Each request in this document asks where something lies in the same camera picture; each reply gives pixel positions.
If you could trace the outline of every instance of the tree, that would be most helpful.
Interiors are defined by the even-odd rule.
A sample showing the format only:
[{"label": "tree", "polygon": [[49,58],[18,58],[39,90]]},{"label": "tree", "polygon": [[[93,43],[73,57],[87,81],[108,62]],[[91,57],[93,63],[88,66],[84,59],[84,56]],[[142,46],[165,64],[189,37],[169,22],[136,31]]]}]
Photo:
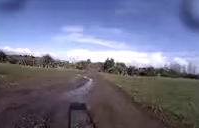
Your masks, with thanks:
[{"label": "tree", "polygon": [[188,74],[195,74],[196,73],[196,66],[190,62],[188,64]]},{"label": "tree", "polygon": [[0,62],[6,62],[7,60],[6,53],[0,50]]},{"label": "tree", "polygon": [[125,65],[125,63],[120,63],[120,62],[117,62],[115,64],[115,70],[117,70],[117,74],[122,74],[122,75],[125,75],[127,74],[127,67]]},{"label": "tree", "polygon": [[113,58],[109,59],[107,58],[107,60],[104,62],[104,66],[103,66],[103,71],[108,72],[108,70],[112,67],[114,67],[115,65],[115,61]]},{"label": "tree", "polygon": [[127,73],[128,73],[128,75],[130,75],[130,76],[133,76],[134,74],[136,74],[136,68],[134,67],[134,66],[129,66],[128,68],[127,68]]},{"label": "tree", "polygon": [[50,67],[53,66],[54,59],[49,55],[46,54],[42,57],[42,66],[43,67]]}]

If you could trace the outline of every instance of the dirt road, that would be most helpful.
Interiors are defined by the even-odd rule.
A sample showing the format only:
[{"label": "dirt road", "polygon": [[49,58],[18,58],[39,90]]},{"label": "dirt road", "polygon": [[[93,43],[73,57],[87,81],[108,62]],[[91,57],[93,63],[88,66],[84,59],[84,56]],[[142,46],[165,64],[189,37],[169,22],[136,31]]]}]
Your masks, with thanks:
[{"label": "dirt road", "polygon": [[98,128],[169,128],[99,75],[74,90],[17,91],[0,98],[0,128],[67,128],[71,102],[84,102]]}]

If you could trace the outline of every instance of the treeline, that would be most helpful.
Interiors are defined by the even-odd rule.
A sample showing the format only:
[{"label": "treeline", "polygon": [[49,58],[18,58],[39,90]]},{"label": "treeline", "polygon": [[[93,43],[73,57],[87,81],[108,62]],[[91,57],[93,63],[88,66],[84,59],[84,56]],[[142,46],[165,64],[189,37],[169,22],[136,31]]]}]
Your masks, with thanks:
[{"label": "treeline", "polygon": [[114,59],[108,58],[104,63],[92,63],[90,59],[78,62],[69,62],[56,60],[49,54],[42,57],[35,57],[31,55],[8,55],[0,50],[0,62],[19,64],[25,66],[35,66],[43,68],[72,68],[79,70],[95,70],[99,72],[107,72],[111,74],[129,75],[129,76],[162,76],[172,78],[191,78],[199,79],[199,74],[195,74],[195,69],[189,67],[192,71],[186,71],[185,67],[179,64],[172,64],[162,68],[149,67],[135,67],[126,66],[125,63],[115,62]]},{"label": "treeline", "polygon": [[102,72],[119,74],[119,75],[130,75],[130,76],[162,76],[171,78],[190,78],[199,79],[199,74],[195,73],[195,67],[191,64],[188,66],[186,71],[185,66],[179,64],[171,64],[162,68],[155,68],[152,66],[148,67],[135,67],[126,66],[125,63],[116,62],[112,58],[108,58],[101,67]]}]

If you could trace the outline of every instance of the grass field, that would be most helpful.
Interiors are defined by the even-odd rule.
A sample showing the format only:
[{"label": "grass field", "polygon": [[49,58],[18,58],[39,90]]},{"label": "grass field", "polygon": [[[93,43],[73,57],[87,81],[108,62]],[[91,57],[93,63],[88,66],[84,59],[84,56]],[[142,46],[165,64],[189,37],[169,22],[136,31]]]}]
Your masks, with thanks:
[{"label": "grass field", "polygon": [[199,80],[104,74],[135,101],[185,127],[199,128]]}]

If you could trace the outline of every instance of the muddy track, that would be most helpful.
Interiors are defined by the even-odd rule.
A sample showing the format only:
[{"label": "muddy track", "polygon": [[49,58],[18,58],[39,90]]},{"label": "muddy track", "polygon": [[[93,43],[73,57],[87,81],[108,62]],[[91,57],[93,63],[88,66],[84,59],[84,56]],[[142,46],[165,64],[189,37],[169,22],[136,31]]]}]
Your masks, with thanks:
[{"label": "muddy track", "polygon": [[56,93],[41,89],[0,99],[0,128],[68,128],[72,102],[87,104],[97,128],[169,128],[134,105],[112,83],[96,74],[77,89]]},{"label": "muddy track", "polygon": [[98,128],[174,128],[148,113],[99,75],[94,75],[94,89],[89,104]]}]

